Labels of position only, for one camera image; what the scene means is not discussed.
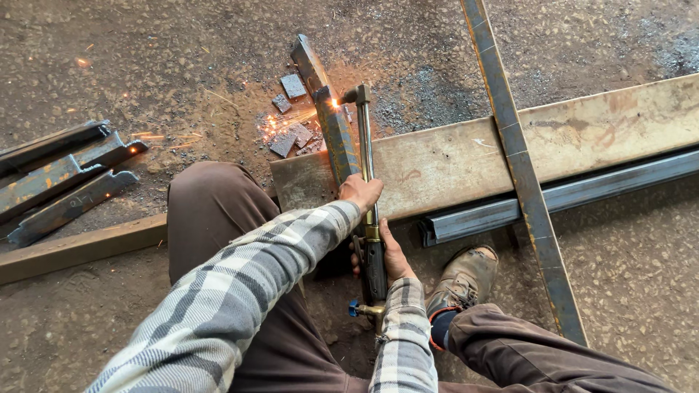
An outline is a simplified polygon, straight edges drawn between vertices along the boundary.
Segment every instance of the checkered flannel shirt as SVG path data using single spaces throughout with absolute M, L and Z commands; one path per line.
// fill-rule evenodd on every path
M 232 241 L 173 286 L 86 392 L 227 392 L 277 300 L 360 220 L 354 203 L 293 210 Z M 418 280 L 389 290 L 374 392 L 437 391 Z

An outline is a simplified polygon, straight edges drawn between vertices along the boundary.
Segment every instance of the hand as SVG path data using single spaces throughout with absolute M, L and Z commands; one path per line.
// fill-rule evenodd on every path
M 386 265 L 389 288 L 391 285 L 393 285 L 394 281 L 398 280 L 399 278 L 417 278 L 415 273 L 413 273 L 412 268 L 408 264 L 408 260 L 405 258 L 403 251 L 401 250 L 401 245 L 398 244 L 393 235 L 391 235 L 389 221 L 385 218 L 379 221 L 379 233 L 386 244 L 384 265 Z M 354 250 L 353 243 L 350 243 L 349 246 L 350 250 Z M 350 259 L 352 260 L 352 273 L 354 274 L 355 278 L 359 278 L 359 258 L 357 258 L 356 254 L 352 254 Z
M 384 183 L 381 180 L 372 179 L 366 183 L 360 173 L 355 173 L 340 185 L 340 199 L 356 203 L 359 206 L 360 215 L 364 216 L 379 200 L 383 189 Z

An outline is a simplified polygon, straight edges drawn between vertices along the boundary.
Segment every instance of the plaid shirt sleeve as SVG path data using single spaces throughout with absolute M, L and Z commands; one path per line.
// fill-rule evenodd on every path
M 334 201 L 232 241 L 177 281 L 86 391 L 227 392 L 267 312 L 359 219 Z
M 437 392 L 422 284 L 401 278 L 389 288 L 381 348 L 369 392 Z

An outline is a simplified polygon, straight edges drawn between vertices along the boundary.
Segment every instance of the blue valve knob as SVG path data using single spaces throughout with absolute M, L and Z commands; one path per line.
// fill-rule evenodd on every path
M 352 300 L 352 301 L 349 303 L 349 308 L 348 308 L 347 310 L 349 311 L 349 316 L 350 316 L 350 317 L 356 317 L 357 315 L 359 315 L 359 314 L 356 312 L 356 307 L 357 307 L 357 305 L 359 305 L 359 301 L 358 301 L 357 299 Z

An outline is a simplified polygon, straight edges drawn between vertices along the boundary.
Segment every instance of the dirty floor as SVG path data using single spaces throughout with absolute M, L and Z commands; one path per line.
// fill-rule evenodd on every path
M 695 1 L 487 7 L 520 108 L 699 71 Z M 339 90 L 373 86 L 376 138 L 490 112 L 458 1 L 7 0 L 0 149 L 88 119 L 109 119 L 123 136 L 156 137 L 122 166 L 140 176 L 137 185 L 54 237 L 163 213 L 168 181 L 201 160 L 242 163 L 273 185 L 268 161 L 281 157 L 258 126 L 277 113 L 279 78 L 295 72 L 295 34 L 310 37 Z M 552 216 L 591 345 L 685 391 L 699 380 L 698 183 L 694 176 Z M 552 329 L 521 227 L 428 250 L 414 223 L 394 230 L 428 290 L 460 247 L 494 245 L 502 263 L 493 301 Z M 164 247 L 0 287 L 0 387 L 84 388 L 167 292 Z M 11 248 L 0 241 L 0 250 Z M 359 284 L 341 275 L 308 278 L 306 286 L 336 359 L 369 376 L 371 332 L 345 315 Z M 437 364 L 443 380 L 482 381 L 447 354 Z

